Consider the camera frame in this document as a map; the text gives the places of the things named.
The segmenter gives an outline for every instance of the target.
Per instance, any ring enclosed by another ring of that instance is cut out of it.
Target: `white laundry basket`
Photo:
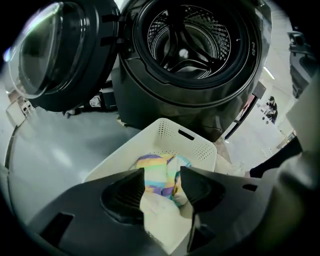
[[[128,171],[141,156],[166,153],[187,158],[193,167],[214,171],[217,149],[212,142],[169,119],[159,118],[109,155],[85,182]]]

